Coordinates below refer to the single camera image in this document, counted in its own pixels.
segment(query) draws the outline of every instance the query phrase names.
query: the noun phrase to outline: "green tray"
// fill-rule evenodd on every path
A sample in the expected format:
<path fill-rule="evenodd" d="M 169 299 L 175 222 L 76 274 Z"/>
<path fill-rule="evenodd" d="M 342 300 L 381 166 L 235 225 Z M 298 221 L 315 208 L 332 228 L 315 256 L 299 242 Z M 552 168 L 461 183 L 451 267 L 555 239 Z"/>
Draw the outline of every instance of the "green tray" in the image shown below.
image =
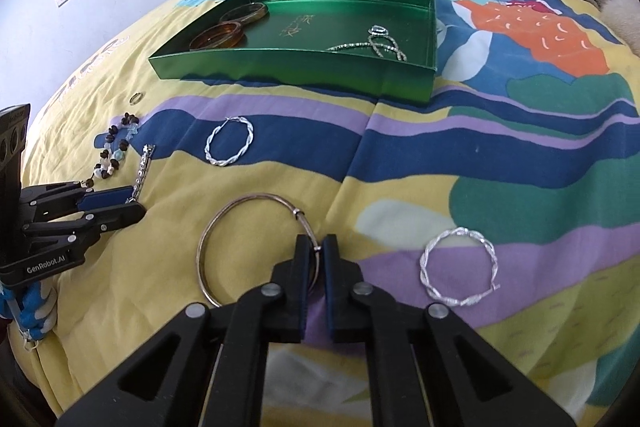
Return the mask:
<path fill-rule="evenodd" d="M 244 29 L 236 47 L 189 51 L 196 35 L 227 11 L 252 2 L 265 3 L 269 13 Z M 246 78 L 424 105 L 436 70 L 435 23 L 434 0 L 225 0 L 172 37 L 149 62 L 160 78 Z M 406 62 L 386 51 L 379 58 L 371 48 L 326 51 L 366 42 L 373 25 L 388 29 Z"/>

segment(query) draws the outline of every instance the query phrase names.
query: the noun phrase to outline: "metal bolt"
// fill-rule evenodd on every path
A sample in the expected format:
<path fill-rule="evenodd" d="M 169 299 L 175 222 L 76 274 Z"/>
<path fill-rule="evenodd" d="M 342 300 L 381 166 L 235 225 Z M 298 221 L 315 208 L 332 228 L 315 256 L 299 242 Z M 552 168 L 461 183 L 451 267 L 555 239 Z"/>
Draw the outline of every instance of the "metal bolt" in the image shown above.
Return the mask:
<path fill-rule="evenodd" d="M 428 312 L 434 319 L 443 319 L 447 315 L 449 315 L 449 308 L 447 308 L 444 304 L 435 303 L 429 306 Z"/>
<path fill-rule="evenodd" d="M 260 288 L 260 292 L 262 292 L 262 295 L 264 295 L 265 297 L 276 297 L 277 295 L 280 295 L 280 292 L 282 292 L 282 288 L 279 284 L 268 282 L 267 284 L 263 285 L 262 288 Z"/>
<path fill-rule="evenodd" d="M 207 309 L 202 304 L 194 302 L 193 304 L 189 304 L 184 312 L 190 319 L 197 319 L 202 317 L 205 311 L 207 311 Z"/>
<path fill-rule="evenodd" d="M 371 295 L 373 293 L 373 286 L 364 281 L 356 282 L 353 285 L 353 292 L 356 295 Z"/>

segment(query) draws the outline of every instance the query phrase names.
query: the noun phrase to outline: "jewelry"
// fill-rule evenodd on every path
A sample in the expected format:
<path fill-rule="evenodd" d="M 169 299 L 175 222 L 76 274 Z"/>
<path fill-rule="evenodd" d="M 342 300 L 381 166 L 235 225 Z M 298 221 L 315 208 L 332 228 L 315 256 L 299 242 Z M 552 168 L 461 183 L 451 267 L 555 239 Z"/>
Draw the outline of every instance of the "jewelry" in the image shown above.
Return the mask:
<path fill-rule="evenodd" d="M 216 134 L 218 134 L 222 130 L 222 128 L 226 125 L 226 123 L 229 121 L 235 121 L 235 122 L 240 122 L 245 124 L 246 131 L 247 131 L 246 142 L 244 146 L 242 146 L 242 149 L 239 150 L 238 153 L 236 153 L 235 155 L 231 156 L 231 158 L 227 158 L 226 160 L 216 160 L 210 155 L 209 147 L 211 145 L 211 141 L 213 140 L 213 137 Z M 217 126 L 213 130 L 213 132 L 209 135 L 209 137 L 207 137 L 207 144 L 204 146 L 204 156 L 211 165 L 215 165 L 217 167 L 226 167 L 227 165 L 236 163 L 238 161 L 238 158 L 242 156 L 244 153 L 246 153 L 247 149 L 249 149 L 249 146 L 251 145 L 252 141 L 254 141 L 254 125 L 250 121 L 248 121 L 244 116 L 232 116 L 232 117 L 226 118 L 225 121 L 223 121 L 221 125 Z"/>
<path fill-rule="evenodd" d="M 209 284 L 207 283 L 207 275 L 205 274 L 205 271 L 204 271 L 205 257 L 204 257 L 204 254 L 202 253 L 202 248 L 204 247 L 204 243 L 206 242 L 207 237 L 209 237 L 209 233 L 211 232 L 211 230 L 213 229 L 213 227 L 216 225 L 216 223 L 220 218 L 225 216 L 225 214 L 228 213 L 228 211 L 230 211 L 234 206 L 244 203 L 245 201 L 251 201 L 251 200 L 271 200 L 271 201 L 275 201 L 276 203 L 282 204 L 289 209 L 289 212 L 291 212 L 291 214 L 293 214 L 293 216 L 300 223 L 300 225 L 302 225 L 302 228 L 305 230 L 306 235 L 308 235 L 309 239 L 311 240 L 311 244 L 314 247 L 314 268 L 313 268 L 313 276 L 309 281 L 309 291 L 311 291 L 314 288 L 314 286 L 316 285 L 316 281 L 318 280 L 318 274 L 320 272 L 321 247 L 318 243 L 318 240 L 316 239 L 316 235 L 314 234 L 314 231 L 311 228 L 311 225 L 309 224 L 308 220 L 306 220 L 305 213 L 299 208 L 293 206 L 293 204 L 289 203 L 289 201 L 287 201 L 286 199 L 278 196 L 277 194 L 267 194 L 265 192 L 255 192 L 253 194 L 245 194 L 244 196 L 240 196 L 239 198 L 236 198 L 235 200 L 227 203 L 221 210 L 218 211 L 218 213 L 215 216 L 213 216 L 211 221 L 209 221 L 207 228 L 205 228 L 204 232 L 202 232 L 202 235 L 200 236 L 200 241 L 198 243 L 198 249 L 196 250 L 196 269 L 198 272 L 198 284 L 200 285 L 200 289 L 202 293 L 207 298 L 207 301 L 209 301 L 216 308 L 220 308 L 222 304 L 215 298 L 215 296 L 213 295 L 212 291 L 209 288 Z"/>
<path fill-rule="evenodd" d="M 491 258 L 491 282 L 489 289 L 483 293 L 479 293 L 477 295 L 470 295 L 462 301 L 458 299 L 454 299 L 452 297 L 446 297 L 442 295 L 429 281 L 429 275 L 427 273 L 427 263 L 429 262 L 429 254 L 431 250 L 444 238 L 449 237 L 449 235 L 466 235 L 467 237 L 471 237 L 476 241 L 479 241 L 483 246 L 486 252 L 489 254 Z M 429 244 L 424 248 L 424 252 L 420 256 L 420 281 L 427 288 L 427 293 L 432 299 L 436 301 L 443 302 L 449 307 L 453 306 L 472 306 L 474 304 L 478 304 L 482 298 L 489 295 L 491 292 L 497 290 L 500 285 L 495 283 L 495 276 L 498 273 L 498 258 L 495 256 L 495 248 L 494 245 L 490 241 L 488 241 L 484 235 L 480 232 L 476 232 L 476 230 L 469 230 L 463 227 L 457 227 L 452 230 L 445 230 L 435 239 L 431 239 Z"/>
<path fill-rule="evenodd" d="M 247 26 L 253 22 L 259 21 L 265 15 L 269 13 L 267 5 L 261 2 L 252 2 L 250 4 L 243 4 L 238 8 L 229 10 L 222 17 L 219 22 L 237 22 L 242 26 Z"/>
<path fill-rule="evenodd" d="M 146 173 L 149 170 L 149 165 L 151 164 L 151 156 L 153 156 L 155 150 L 156 146 L 152 144 L 147 144 L 142 148 L 142 156 L 140 156 L 140 166 L 138 167 L 138 177 L 136 177 L 136 182 L 133 185 L 131 197 L 127 199 L 125 203 L 138 201 L 140 192 L 142 192 L 142 186 L 145 184 Z"/>
<path fill-rule="evenodd" d="M 381 44 L 380 42 L 374 42 L 373 39 L 376 39 L 376 38 L 386 39 L 389 42 L 391 42 L 392 46 L 389 46 L 388 44 Z M 379 49 L 379 48 L 382 48 L 385 51 L 395 53 L 396 58 L 400 62 L 406 61 L 406 55 L 402 52 L 396 40 L 389 35 L 389 31 L 382 26 L 378 26 L 377 24 L 372 26 L 369 29 L 369 38 L 367 39 L 367 42 L 353 42 L 350 44 L 340 44 L 338 46 L 333 46 L 332 48 L 327 48 L 327 51 L 336 52 L 336 51 L 345 50 L 348 48 L 373 48 L 373 51 L 378 57 L 385 58 Z"/>
<path fill-rule="evenodd" d="M 94 186 L 94 178 L 105 180 L 120 168 L 120 164 L 124 161 L 127 149 L 129 148 L 130 140 L 134 135 L 138 134 L 139 124 L 140 120 L 135 114 L 126 112 L 120 120 L 119 126 L 112 125 L 109 127 L 107 137 L 104 139 L 104 149 L 100 153 L 100 163 L 95 165 L 91 177 L 84 181 L 86 187 Z M 127 129 L 127 136 L 120 140 L 118 148 L 116 149 L 113 143 L 122 129 Z"/>
<path fill-rule="evenodd" d="M 131 105 L 136 105 L 138 102 L 140 102 L 140 100 L 142 100 L 143 98 L 145 98 L 145 94 L 143 92 L 137 92 L 136 94 L 134 94 L 130 99 L 129 99 L 129 103 Z"/>
<path fill-rule="evenodd" d="M 194 38 L 189 44 L 189 51 L 232 48 L 238 44 L 243 35 L 242 25 L 239 22 L 216 24 Z"/>

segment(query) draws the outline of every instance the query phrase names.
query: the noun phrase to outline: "colorful bedspread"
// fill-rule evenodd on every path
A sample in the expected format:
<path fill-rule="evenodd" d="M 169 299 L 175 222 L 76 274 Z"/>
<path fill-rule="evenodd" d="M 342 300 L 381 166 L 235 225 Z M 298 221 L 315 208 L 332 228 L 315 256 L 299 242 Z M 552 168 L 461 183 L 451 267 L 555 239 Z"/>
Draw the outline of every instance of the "colorful bedspread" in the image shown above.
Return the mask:
<path fill-rule="evenodd" d="M 337 233 L 366 280 L 426 306 L 418 258 L 456 225 L 496 246 L 500 289 L 460 316 L 582 427 L 613 402 L 640 356 L 640 58 L 581 0 L 436 0 L 438 75 L 428 107 L 244 79 L 159 80 L 148 56 L 221 0 L 171 0 L 108 42 L 34 122 L 26 184 L 88 177 L 111 122 L 141 118 L 120 171 L 132 184 L 156 144 L 137 225 L 59 277 L 59 323 L 15 353 L 60 413 L 191 301 L 208 220 L 246 192 L 302 208 Z M 144 97 L 129 105 L 134 93 Z M 225 168 L 213 128 L 242 115 L 255 139 Z M 231 123 L 212 155 L 246 130 Z M 297 225 L 268 201 L 234 210 L 209 239 L 207 273 L 231 302 L 290 257 Z M 436 250 L 443 293 L 482 291 L 490 264 L 459 239 Z M 322 296 L 306 343 L 273 346 L 263 424 L 370 425 L 366 367 L 333 351 Z"/>

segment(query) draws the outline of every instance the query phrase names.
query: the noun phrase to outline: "bangle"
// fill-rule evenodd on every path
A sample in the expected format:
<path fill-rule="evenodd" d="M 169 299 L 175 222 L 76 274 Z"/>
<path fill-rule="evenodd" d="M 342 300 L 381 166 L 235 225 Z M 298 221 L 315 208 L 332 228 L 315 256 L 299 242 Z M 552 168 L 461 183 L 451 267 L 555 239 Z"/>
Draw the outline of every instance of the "bangle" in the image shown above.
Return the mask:
<path fill-rule="evenodd" d="M 237 22 L 242 26 L 247 26 L 252 22 L 262 19 L 268 12 L 269 9 L 266 4 L 261 2 L 252 2 L 251 4 L 243 4 L 238 8 L 229 10 L 220 17 L 220 22 Z"/>
<path fill-rule="evenodd" d="M 238 22 L 217 24 L 194 38 L 189 44 L 189 51 L 232 48 L 243 35 L 242 25 Z"/>

